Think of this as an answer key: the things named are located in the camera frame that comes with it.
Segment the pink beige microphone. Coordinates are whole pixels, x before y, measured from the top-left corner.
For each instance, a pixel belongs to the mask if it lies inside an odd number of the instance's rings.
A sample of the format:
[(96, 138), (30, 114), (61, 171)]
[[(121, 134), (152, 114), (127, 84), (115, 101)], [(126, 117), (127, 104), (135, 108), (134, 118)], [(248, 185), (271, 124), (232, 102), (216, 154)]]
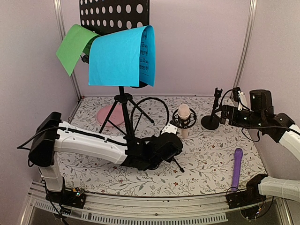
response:
[(188, 120), (190, 119), (190, 109), (187, 104), (181, 104), (178, 108), (178, 117), (181, 125), (181, 135), (184, 139), (188, 137), (189, 130), (187, 128)]

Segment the black shock mount tripod stand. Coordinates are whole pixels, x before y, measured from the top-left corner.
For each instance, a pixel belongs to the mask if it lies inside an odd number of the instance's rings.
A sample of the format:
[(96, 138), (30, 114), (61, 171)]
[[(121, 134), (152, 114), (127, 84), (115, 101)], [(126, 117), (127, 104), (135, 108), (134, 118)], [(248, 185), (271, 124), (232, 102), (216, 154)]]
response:
[(190, 109), (187, 104), (182, 104), (173, 113), (172, 120), (169, 124), (176, 132), (179, 129), (181, 131), (181, 136), (185, 139), (188, 137), (189, 129), (195, 124), (195, 122), (195, 112)]

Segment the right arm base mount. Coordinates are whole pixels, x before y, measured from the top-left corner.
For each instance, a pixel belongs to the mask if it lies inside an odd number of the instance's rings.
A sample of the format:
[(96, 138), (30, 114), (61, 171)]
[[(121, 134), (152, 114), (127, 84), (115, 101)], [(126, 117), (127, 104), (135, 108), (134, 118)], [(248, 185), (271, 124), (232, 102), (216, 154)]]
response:
[(259, 193), (258, 185), (261, 184), (262, 180), (267, 177), (268, 175), (266, 174), (258, 174), (254, 176), (247, 182), (246, 190), (244, 191), (241, 191), (234, 186), (228, 188), (225, 197), (229, 209), (240, 208), (257, 203), (257, 206), (254, 207), (254, 209), (247, 208), (240, 210), (242, 217), (247, 221), (253, 221), (266, 215), (273, 205), (274, 197), (272, 198), (269, 207), (266, 209), (264, 205), (266, 204), (267, 197)]

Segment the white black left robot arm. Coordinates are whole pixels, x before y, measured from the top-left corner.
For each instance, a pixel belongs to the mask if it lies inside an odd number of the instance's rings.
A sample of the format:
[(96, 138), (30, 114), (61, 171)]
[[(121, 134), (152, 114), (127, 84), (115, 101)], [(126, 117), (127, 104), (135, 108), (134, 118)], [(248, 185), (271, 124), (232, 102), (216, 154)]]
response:
[(104, 135), (75, 127), (61, 120), (61, 113), (52, 112), (18, 149), (24, 149), (31, 143), (29, 161), (40, 169), (52, 197), (59, 203), (66, 203), (70, 194), (64, 189), (65, 182), (56, 162), (56, 153), (76, 153), (142, 171), (153, 170), (163, 161), (172, 162), (182, 152), (183, 143), (176, 132), (177, 128), (169, 123), (159, 136), (129, 138)]

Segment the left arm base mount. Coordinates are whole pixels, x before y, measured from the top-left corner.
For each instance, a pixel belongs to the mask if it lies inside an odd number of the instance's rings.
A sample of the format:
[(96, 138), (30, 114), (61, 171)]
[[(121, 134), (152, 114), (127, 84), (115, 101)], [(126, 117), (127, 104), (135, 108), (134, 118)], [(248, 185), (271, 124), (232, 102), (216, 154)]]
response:
[[(75, 188), (75, 191), (65, 186), (64, 177), (59, 177), (58, 179), (45, 178), (45, 187), (46, 187), (46, 200), (53, 203), (58, 203), (62, 206), (70, 206), (74, 208), (83, 209), (86, 201), (86, 194), (84, 191), (78, 187)], [(59, 185), (59, 191), (53, 191), (52, 188), (54, 185)]]

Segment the black round-base mic stand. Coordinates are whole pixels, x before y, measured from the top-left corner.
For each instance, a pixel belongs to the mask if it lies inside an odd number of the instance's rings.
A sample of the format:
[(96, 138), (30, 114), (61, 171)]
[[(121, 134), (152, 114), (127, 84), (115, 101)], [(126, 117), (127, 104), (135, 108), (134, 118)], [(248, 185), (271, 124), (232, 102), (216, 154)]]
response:
[(215, 88), (214, 92), (214, 102), (212, 106), (212, 111), (210, 115), (206, 115), (201, 119), (201, 125), (208, 130), (216, 130), (219, 126), (219, 121), (216, 118), (216, 110), (218, 109), (218, 101), (221, 98), (223, 90)]

